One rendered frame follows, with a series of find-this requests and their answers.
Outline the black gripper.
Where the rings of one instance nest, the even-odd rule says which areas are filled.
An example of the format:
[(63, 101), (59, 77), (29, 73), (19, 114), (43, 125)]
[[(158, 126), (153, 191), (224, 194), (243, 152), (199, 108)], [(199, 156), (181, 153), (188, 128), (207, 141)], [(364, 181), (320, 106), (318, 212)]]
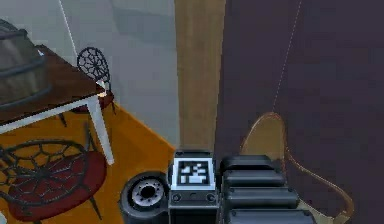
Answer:
[(166, 174), (146, 171), (128, 180), (119, 199), (124, 224), (168, 224)]

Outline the black web chair red seat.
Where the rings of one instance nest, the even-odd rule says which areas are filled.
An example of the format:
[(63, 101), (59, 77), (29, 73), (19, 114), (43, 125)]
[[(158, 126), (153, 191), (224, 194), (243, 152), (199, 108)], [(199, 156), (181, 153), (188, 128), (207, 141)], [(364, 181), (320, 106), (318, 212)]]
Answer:
[(112, 106), (113, 113), (116, 113), (111, 74), (103, 52), (92, 46), (83, 48), (77, 55), (77, 68), (103, 89), (103, 92), (98, 95), (101, 109)]
[(35, 139), (0, 145), (0, 199), (13, 218), (42, 221), (76, 208), (94, 195), (107, 176), (107, 161), (88, 125), (84, 143), (68, 139)]

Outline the tan wooden door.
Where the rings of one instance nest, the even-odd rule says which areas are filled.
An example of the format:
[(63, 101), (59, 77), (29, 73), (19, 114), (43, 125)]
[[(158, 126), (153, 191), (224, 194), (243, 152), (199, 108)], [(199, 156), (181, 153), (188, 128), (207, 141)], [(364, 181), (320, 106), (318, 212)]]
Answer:
[(174, 0), (180, 146), (213, 149), (226, 0)]

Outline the brown table with white legs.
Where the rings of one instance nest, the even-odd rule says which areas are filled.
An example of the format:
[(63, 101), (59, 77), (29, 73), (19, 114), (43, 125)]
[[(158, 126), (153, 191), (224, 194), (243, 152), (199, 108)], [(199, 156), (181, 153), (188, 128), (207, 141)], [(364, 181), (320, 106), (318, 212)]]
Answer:
[(114, 156), (98, 99), (103, 89), (45, 45), (36, 48), (47, 59), (52, 87), (41, 97), (1, 110), (0, 134), (86, 105), (107, 163), (112, 165)]

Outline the grey banded basket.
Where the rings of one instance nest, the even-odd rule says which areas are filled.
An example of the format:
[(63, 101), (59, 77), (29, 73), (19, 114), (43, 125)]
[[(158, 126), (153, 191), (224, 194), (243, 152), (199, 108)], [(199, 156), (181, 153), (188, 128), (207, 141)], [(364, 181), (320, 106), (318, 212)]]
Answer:
[(0, 19), (0, 108), (41, 97), (51, 88), (45, 54), (25, 29)]

